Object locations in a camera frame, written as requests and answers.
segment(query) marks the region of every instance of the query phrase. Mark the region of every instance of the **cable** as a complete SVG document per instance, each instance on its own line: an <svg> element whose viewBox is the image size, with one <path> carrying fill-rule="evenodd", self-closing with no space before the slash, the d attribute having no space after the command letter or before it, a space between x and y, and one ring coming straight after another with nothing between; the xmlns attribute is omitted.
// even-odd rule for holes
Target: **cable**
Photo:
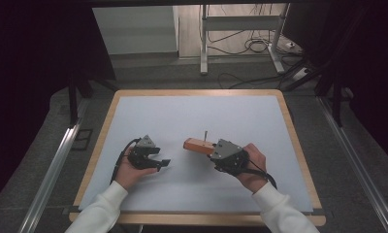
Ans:
<svg viewBox="0 0 388 233"><path fill-rule="evenodd" d="M254 50L254 49L252 48L252 45L255 45L255 44L265 45L265 47L264 47L263 50ZM246 49L252 50L252 51L254 51L254 52L256 52L256 53L261 53L261 52L267 50L267 48L268 48L267 44L264 43L264 41L258 40L258 39L256 40L256 39L252 39L252 38L246 40L245 43L244 43L244 46L245 46Z"/></svg>
<svg viewBox="0 0 388 233"><path fill-rule="evenodd" d="M121 162L122 162L122 158L123 158L124 156L128 156L128 154L124 154L124 153L127 151L127 149L128 149L133 143L136 143L136 144L137 144L137 143L140 142L140 140L141 140L141 138L139 138L139 139L133 139L131 142L129 142L129 143L127 144L127 146L125 146L124 150L121 152L121 154L120 154L119 157L118 157L118 160L117 160L116 163L115 163L114 170L113 170L113 175L112 175L112 179L111 179L110 183L112 183L113 180L115 179L115 176L116 176L116 174L117 174L117 172L118 172L118 167L119 167L119 165L120 165Z"/></svg>
<svg viewBox="0 0 388 233"><path fill-rule="evenodd" d="M240 52L229 52L229 51L226 51L226 50L221 50L219 48L216 48L216 47L207 47L209 49L213 49L213 50L219 50L221 52L224 52L224 53L227 53L227 54L230 54L230 55L238 55L238 54L242 54L242 53L245 53L246 51L248 50L244 50L244 51L240 51Z"/></svg>
<svg viewBox="0 0 388 233"><path fill-rule="evenodd" d="M244 31L245 31L245 30L236 32L236 33L234 33L234 34L228 35L228 36L226 36L226 37L220 38L220 39L215 40L215 41L213 41L212 39L210 39L210 34L209 34L209 33L207 33L207 36L209 37L209 41L210 41L211 43L215 43L215 42L219 42L219 41L225 40L225 39L227 39L227 38L230 38L230 37L232 37L232 36L238 35L238 34L244 32Z"/></svg>
<svg viewBox="0 0 388 233"><path fill-rule="evenodd" d="M259 166L257 166L257 164L255 164L251 159L248 158L247 160L250 163L252 163L256 168L258 168L261 172L263 172L264 173L263 177L266 178L267 180L269 180L270 183L276 188L276 182L275 182L274 178L270 174L268 174L266 171L264 171Z"/></svg>
<svg viewBox="0 0 388 233"><path fill-rule="evenodd" d="M263 83L270 83L270 82L276 82L276 81L279 81L278 85L275 87L276 89L280 89L281 88L281 84L285 81L285 80L288 80L289 77L287 77L289 74L291 74L294 70L298 69L299 67L301 67L302 65L304 65L306 63L306 60L305 59L302 59L300 61L298 61L296 64L294 64L293 66L291 66L287 72L285 74L282 74L282 75L278 75L278 76L273 76L273 77L267 77L267 78L259 78L259 79L254 79L254 80L250 80L250 81L245 81L235 75L232 75L232 74L229 74L229 73L221 73L218 75L217 77L217 80L218 80L218 84L220 86L221 89L223 89L223 86L221 84L221 77L226 75L226 76L230 76L238 81L240 81L239 83L236 83L236 84L233 84L231 86L228 87L228 89L233 89L234 87L237 87L239 85L242 85L242 84L251 84L251 85L259 85L259 84L263 84Z"/></svg>
<svg viewBox="0 0 388 233"><path fill-rule="evenodd" d="M224 12L224 15L227 16L227 13L224 11L224 8L222 8L222 4L221 4L221 10Z"/></svg>
<svg viewBox="0 0 388 233"><path fill-rule="evenodd" d="M269 181L273 185L273 187L275 187L275 189L276 189L276 182L275 182L274 178L270 174L265 172L264 170L254 170L254 169L249 169L249 168L218 167L218 166L216 166L215 169L217 171L225 172L225 173L231 174L233 176L237 176L241 173L248 173L248 174L257 175L257 176L260 176L260 177L266 179L267 181Z"/></svg>

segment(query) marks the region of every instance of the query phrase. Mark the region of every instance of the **orange wooden block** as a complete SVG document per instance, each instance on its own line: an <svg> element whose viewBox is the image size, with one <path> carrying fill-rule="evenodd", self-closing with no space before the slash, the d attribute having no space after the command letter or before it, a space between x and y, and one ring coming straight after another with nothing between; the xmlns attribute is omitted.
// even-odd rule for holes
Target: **orange wooden block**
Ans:
<svg viewBox="0 0 388 233"><path fill-rule="evenodd" d="M182 147L186 150L196 151L203 154L212 154L214 151L214 146L212 143L193 138L185 140Z"/></svg>

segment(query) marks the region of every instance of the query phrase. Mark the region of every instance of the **table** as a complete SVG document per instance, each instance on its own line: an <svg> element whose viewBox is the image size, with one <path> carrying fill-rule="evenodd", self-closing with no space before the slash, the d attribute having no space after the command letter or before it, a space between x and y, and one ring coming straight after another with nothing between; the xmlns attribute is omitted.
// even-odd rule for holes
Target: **table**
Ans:
<svg viewBox="0 0 388 233"><path fill-rule="evenodd" d="M313 184L309 169L307 167L306 159L304 157L302 148L300 146L294 125L286 107L285 100L282 93L278 90L120 90L118 91L112 101L110 109L107 113L106 120L103 124L101 133L97 140L94 151L91 155L88 167L84 174L79 192L73 206L78 206L84 195L86 188L90 182L90 179L95 170L95 166L99 159L103 145L105 143L110 125L113 121L113 115L115 113L116 106L122 96L264 96L272 95L276 96L279 107L283 114L288 133L291 138L291 142L300 168L303 172L303 177L306 182L307 191L311 200L314 212L308 214L307 217L317 226L324 225L326 218L322 212L322 206L319 201L315 186ZM69 215L70 220L74 220L79 213L71 212ZM122 213L117 223L124 224L175 224L175 225L219 225L219 226L261 226L263 223L259 215L237 215L237 214L125 214Z"/></svg>

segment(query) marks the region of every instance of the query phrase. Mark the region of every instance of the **gray floor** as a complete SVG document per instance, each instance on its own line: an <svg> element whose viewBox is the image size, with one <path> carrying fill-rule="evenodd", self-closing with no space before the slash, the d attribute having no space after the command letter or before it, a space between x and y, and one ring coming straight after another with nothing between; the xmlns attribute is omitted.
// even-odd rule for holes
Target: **gray floor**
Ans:
<svg viewBox="0 0 388 233"><path fill-rule="evenodd" d="M117 76L111 81L120 88L224 88L239 81L218 76L230 73L243 80L275 76L268 57L224 58L210 61L208 76L200 75L198 60L177 60L172 57L139 59L114 57L113 67ZM99 135L113 92L92 83L94 95L88 106L81 134L92 130L90 143L73 145L61 171L57 184L48 200L36 232L64 232L70 225L67 210L71 208L82 175ZM238 88L275 88L274 83L244 84ZM312 88L315 81L292 92L285 92L285 99L305 153L307 164L327 216L321 232L385 232L366 193L358 182L347 158L316 100ZM68 93L63 89L50 101L50 111L36 140L20 166L0 195L0 232L17 232L26 212L43 180L49 164L69 123ZM341 108L343 128L352 140L377 187L388 203L388 157L350 111L348 103ZM194 232L195 228L179 232ZM124 232L116 226L113 232ZM156 232L173 232L156 228ZM252 232L244 228L242 232Z"/></svg>

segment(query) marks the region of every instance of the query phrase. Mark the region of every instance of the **hand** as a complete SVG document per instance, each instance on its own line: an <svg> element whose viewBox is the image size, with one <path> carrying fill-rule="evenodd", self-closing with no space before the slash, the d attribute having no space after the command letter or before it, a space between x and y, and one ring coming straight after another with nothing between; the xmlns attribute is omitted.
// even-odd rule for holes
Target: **hand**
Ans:
<svg viewBox="0 0 388 233"><path fill-rule="evenodd" d="M267 171L266 156L262 152L260 152L253 144L248 144L243 149L248 152L249 160L254 162L259 168L261 168L265 172ZM254 164L252 164L251 162L248 162L246 167L249 169L259 170L259 168L255 167ZM255 193L260 190L260 188L267 183L266 179L249 173L241 173L237 176L237 179L239 179L239 181L244 187L252 191L252 193Z"/></svg>
<svg viewBox="0 0 388 233"><path fill-rule="evenodd" d="M125 190L133 186L141 177L157 172L156 168L147 168L143 170L136 169L128 161L127 155L130 153L132 147L128 148L124 153L121 164L118 167L115 181L119 183Z"/></svg>

